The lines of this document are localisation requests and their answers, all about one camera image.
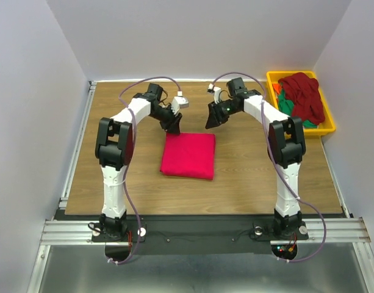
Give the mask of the pink t shirt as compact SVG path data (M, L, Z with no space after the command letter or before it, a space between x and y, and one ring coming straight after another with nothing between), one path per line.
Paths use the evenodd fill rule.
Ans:
M215 146L214 134L167 134L160 171L167 176L212 180Z

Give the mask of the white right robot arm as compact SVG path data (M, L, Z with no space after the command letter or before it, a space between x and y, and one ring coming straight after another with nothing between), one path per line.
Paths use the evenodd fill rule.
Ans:
M227 100L220 98L221 88L213 83L207 92L214 97L208 104L206 129L225 124L232 114L244 112L262 124L267 152L276 171L277 199L271 231L279 238L290 236L302 225L298 195L298 173L306 152L303 122L290 117L265 100L257 90L248 90L242 78L227 82Z

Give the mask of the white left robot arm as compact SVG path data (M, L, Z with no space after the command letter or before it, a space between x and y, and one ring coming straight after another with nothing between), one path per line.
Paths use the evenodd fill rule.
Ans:
M162 104L165 90L150 83L145 93L135 94L130 103L113 117L99 121L95 145L95 157L99 160L103 177L104 201L93 234L105 235L115 241L128 235L126 223L126 175L131 163L137 125L146 117L152 117L170 134L180 134L180 110L189 106L180 87L171 103Z

